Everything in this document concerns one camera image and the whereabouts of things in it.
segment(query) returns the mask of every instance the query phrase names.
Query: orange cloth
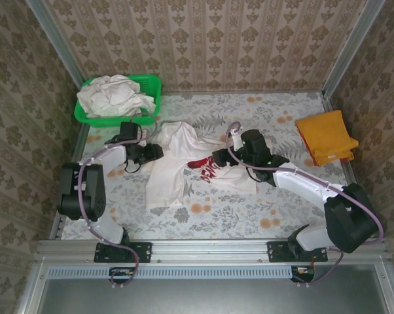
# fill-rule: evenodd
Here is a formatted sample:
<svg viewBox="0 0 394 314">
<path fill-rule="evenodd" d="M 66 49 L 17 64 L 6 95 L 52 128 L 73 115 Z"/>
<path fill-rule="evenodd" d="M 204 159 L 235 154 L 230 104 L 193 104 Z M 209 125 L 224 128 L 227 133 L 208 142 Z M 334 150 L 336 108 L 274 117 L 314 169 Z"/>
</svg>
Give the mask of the orange cloth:
<svg viewBox="0 0 394 314">
<path fill-rule="evenodd" d="M 350 149 L 359 146 L 359 142 L 348 135 L 340 110 L 297 120 L 296 125 L 315 165 L 354 159 Z"/>
</svg>

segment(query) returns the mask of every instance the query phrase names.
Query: gray panel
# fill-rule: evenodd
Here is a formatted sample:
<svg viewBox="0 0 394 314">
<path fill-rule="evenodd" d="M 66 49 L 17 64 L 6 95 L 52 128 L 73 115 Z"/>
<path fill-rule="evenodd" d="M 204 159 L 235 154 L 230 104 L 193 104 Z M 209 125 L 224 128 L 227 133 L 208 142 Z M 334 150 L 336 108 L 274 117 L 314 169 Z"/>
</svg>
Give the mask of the gray panel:
<svg viewBox="0 0 394 314">
<path fill-rule="evenodd" d="M 51 280 L 40 313 L 388 312 L 374 266 L 340 266 L 309 288 L 289 279 L 138 279 L 124 288 L 111 288 L 106 280 Z"/>
</svg>

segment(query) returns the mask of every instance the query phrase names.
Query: white cloth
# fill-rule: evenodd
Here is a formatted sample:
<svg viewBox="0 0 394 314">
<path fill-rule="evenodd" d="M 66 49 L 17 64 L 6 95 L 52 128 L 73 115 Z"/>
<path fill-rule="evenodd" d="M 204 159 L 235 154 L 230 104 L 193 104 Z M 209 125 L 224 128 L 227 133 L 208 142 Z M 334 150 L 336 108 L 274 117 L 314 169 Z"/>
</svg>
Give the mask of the white cloth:
<svg viewBox="0 0 394 314">
<path fill-rule="evenodd" d="M 154 99 L 139 94 L 140 84 L 124 75 L 107 75 L 94 79 L 77 93 L 79 103 L 88 118 L 99 116 L 131 116 L 140 108 L 153 113 Z"/>
<path fill-rule="evenodd" d="M 165 123 L 154 138 L 164 150 L 164 157 L 142 167 L 149 173 L 146 184 L 146 208 L 183 204 L 184 168 L 190 168 L 215 188 L 243 194 L 257 193 L 254 180 L 241 165 L 218 167 L 211 154 L 225 148 L 225 143 L 198 138 L 192 126 L 185 122 Z"/>
</svg>

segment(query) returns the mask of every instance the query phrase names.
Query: laundry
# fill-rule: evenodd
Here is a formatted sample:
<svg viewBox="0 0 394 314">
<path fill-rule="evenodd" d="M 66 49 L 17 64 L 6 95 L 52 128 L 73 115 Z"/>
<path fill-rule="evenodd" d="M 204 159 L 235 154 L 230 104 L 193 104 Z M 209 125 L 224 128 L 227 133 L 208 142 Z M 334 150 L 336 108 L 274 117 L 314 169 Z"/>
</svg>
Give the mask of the laundry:
<svg viewBox="0 0 394 314">
<path fill-rule="evenodd" d="M 155 110 L 154 99 L 140 94 L 140 84 L 124 75 L 107 75 L 94 79 L 77 93 L 78 100 L 88 118 L 100 116 L 131 116 Z"/>
<path fill-rule="evenodd" d="M 212 152 L 225 148 L 225 143 L 197 137 L 186 122 L 165 123 L 153 143 L 162 147 L 164 157 L 142 167 L 142 172 L 150 173 L 146 184 L 147 209 L 183 204 L 187 165 L 215 188 L 240 194 L 257 193 L 256 182 L 244 167 L 218 167 L 213 162 Z"/>
<path fill-rule="evenodd" d="M 348 135 L 340 110 L 297 120 L 296 125 L 315 165 L 354 159 L 350 149 L 359 146 L 359 142 Z"/>
</svg>

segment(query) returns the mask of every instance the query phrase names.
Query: table surface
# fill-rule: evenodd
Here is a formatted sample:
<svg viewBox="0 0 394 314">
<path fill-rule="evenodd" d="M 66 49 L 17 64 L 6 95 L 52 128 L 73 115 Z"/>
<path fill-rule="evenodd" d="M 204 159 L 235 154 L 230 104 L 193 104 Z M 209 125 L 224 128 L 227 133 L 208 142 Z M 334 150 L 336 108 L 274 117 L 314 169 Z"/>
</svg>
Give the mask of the table surface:
<svg viewBox="0 0 394 314">
<path fill-rule="evenodd" d="M 295 125 L 295 120 L 323 112 L 319 93 L 163 96 L 158 128 L 163 122 L 185 121 L 198 136 L 224 141 L 228 125 L 240 121 L 244 130 L 260 130 L 274 154 L 322 179 L 346 184 L 339 161 L 313 166 Z M 97 152 L 118 130 L 90 128 L 82 158 Z M 108 175 L 106 210 L 132 239 L 288 237 L 297 228 L 324 219 L 319 208 L 287 190 L 257 183 L 255 195 L 231 194 L 213 188 L 187 168 L 184 204 L 146 210 L 147 179 L 141 173 L 126 173 L 123 166 Z M 83 220 L 67 219 L 62 239 L 94 236 Z"/>
</svg>

